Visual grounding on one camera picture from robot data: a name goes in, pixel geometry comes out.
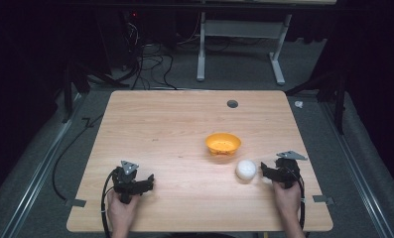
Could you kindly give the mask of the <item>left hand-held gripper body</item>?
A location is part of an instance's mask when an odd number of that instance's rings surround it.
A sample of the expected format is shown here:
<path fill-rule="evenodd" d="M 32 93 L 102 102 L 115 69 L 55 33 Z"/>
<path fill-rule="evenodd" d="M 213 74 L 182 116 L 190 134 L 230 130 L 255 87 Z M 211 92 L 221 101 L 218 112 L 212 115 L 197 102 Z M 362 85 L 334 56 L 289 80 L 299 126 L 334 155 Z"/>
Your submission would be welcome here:
<path fill-rule="evenodd" d="M 129 204 L 133 195 L 143 193 L 141 183 L 135 181 L 138 165 L 122 161 L 121 166 L 114 170 L 112 176 L 113 189 L 121 195 L 120 201 Z"/>

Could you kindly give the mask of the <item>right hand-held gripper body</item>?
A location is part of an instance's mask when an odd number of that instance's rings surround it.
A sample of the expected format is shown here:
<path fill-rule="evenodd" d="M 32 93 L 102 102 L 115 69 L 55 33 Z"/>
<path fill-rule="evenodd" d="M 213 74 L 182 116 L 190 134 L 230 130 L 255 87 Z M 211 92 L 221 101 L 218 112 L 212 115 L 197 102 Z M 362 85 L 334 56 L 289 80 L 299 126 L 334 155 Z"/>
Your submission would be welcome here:
<path fill-rule="evenodd" d="M 308 158 L 295 151 L 281 152 L 277 156 L 276 169 L 281 174 L 281 183 L 284 188 L 290 188 L 295 181 L 300 181 L 302 177 L 298 161 L 306 161 Z"/>

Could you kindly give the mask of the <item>white ball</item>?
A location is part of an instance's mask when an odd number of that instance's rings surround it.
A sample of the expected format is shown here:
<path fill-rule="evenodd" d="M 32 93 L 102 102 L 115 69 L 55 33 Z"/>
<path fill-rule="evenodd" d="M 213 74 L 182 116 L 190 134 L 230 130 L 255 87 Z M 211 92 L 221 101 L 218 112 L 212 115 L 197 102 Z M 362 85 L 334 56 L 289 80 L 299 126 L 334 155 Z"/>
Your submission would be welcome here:
<path fill-rule="evenodd" d="M 250 160 L 242 160 L 237 164 L 235 172 L 240 179 L 251 180 L 257 174 L 257 167 Z"/>

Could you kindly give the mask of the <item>orange plastic bowl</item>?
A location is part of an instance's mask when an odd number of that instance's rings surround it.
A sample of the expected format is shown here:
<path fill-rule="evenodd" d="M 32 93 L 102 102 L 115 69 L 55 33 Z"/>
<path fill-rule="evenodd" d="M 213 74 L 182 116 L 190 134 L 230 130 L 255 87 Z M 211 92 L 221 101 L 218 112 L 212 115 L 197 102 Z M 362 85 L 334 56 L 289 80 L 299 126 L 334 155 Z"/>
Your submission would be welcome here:
<path fill-rule="evenodd" d="M 229 133 L 214 133 L 206 137 L 205 145 L 212 155 L 233 155 L 241 146 L 241 140 Z"/>

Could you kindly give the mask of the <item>person's right hand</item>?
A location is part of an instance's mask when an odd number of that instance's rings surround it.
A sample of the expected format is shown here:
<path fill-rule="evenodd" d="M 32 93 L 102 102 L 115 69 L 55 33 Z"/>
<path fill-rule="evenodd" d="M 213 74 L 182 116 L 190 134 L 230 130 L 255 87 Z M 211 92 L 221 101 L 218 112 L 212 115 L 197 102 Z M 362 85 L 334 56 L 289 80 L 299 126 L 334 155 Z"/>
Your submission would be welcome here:
<path fill-rule="evenodd" d="M 300 188 L 294 183 L 290 188 L 282 188 L 276 181 L 273 182 L 275 201 L 280 215 L 283 218 L 298 218 L 301 203 Z"/>

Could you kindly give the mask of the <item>person's left hand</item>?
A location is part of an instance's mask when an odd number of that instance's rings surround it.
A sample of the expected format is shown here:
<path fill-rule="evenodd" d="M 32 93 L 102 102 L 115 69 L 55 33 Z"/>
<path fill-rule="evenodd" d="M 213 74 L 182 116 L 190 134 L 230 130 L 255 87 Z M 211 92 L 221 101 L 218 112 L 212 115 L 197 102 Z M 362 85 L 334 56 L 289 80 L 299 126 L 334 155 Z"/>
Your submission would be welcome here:
<path fill-rule="evenodd" d="M 113 238 L 127 238 L 132 227 L 140 200 L 139 195 L 133 195 L 126 204 L 120 201 L 120 195 L 114 190 L 107 194 L 108 216 L 112 226 Z"/>

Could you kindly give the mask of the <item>black metal stand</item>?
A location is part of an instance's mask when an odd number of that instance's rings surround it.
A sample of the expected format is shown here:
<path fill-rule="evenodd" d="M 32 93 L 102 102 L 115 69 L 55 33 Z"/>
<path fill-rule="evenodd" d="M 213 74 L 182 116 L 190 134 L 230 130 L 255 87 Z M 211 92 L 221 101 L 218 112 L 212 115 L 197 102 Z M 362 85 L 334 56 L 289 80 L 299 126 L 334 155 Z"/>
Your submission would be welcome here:
<path fill-rule="evenodd" d="M 343 133 L 342 117 L 344 112 L 346 74 L 342 71 L 330 71 L 323 75 L 309 79 L 308 81 L 285 91 L 287 96 L 293 96 L 304 90 L 317 89 L 316 99 L 318 102 L 333 102 L 333 124 L 339 134 Z"/>
<path fill-rule="evenodd" d="M 90 85 L 88 83 L 88 77 L 93 76 L 99 81 L 108 83 L 109 85 L 128 88 L 129 85 L 116 81 L 112 77 L 100 73 L 98 71 L 92 70 L 87 65 L 77 61 L 72 60 L 66 65 L 64 70 L 64 109 L 65 116 L 63 119 L 64 123 L 73 116 L 73 99 L 72 99 L 72 88 L 75 87 L 76 91 L 80 94 L 87 94 L 90 91 Z"/>

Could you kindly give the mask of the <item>grey metal floor rail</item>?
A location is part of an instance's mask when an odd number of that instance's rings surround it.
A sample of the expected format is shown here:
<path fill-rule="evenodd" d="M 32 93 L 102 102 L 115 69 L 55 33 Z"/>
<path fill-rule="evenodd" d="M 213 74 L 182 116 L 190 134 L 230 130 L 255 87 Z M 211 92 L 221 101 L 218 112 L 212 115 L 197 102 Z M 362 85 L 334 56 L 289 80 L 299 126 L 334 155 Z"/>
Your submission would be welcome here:
<path fill-rule="evenodd" d="M 347 164 L 351 179 L 359 193 L 362 203 L 369 214 L 369 217 L 375 227 L 380 238 L 394 238 L 394 232 L 391 228 L 387 217 L 383 213 L 382 207 L 379 204 L 374 192 L 367 182 L 359 164 L 354 158 L 352 150 L 349 148 L 344 136 L 338 131 L 334 125 L 333 114 L 330 107 L 326 103 L 320 104 L 327 121 L 336 136 L 338 144 L 343 152 L 344 160 Z"/>
<path fill-rule="evenodd" d="M 73 109 L 70 117 L 58 126 L 55 139 L 50 144 L 44 157 L 36 167 L 31 180 L 29 181 L 21 200 L 19 201 L 11 219 L 2 231 L 0 238 L 16 238 L 21 227 L 23 226 L 32 206 L 34 205 L 46 177 L 52 169 L 52 165 L 56 161 L 56 153 L 63 141 L 66 132 L 72 124 L 72 117 L 75 116 L 80 109 L 86 95 L 77 93 L 73 98 Z"/>

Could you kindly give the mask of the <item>white desk frame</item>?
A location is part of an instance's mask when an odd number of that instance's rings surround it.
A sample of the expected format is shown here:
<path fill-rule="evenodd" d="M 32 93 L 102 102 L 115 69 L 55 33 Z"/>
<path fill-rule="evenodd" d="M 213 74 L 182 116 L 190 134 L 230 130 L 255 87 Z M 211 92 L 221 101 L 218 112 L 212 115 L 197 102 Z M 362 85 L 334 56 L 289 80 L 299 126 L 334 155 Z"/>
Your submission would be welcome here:
<path fill-rule="evenodd" d="M 209 20 L 205 12 L 199 19 L 199 50 L 197 57 L 197 81 L 205 79 L 205 38 L 228 37 L 250 39 L 272 39 L 277 41 L 274 52 L 268 54 L 276 83 L 285 84 L 285 78 L 279 63 L 279 56 L 290 27 L 292 15 L 288 14 L 281 22 L 253 22 L 237 20 Z"/>

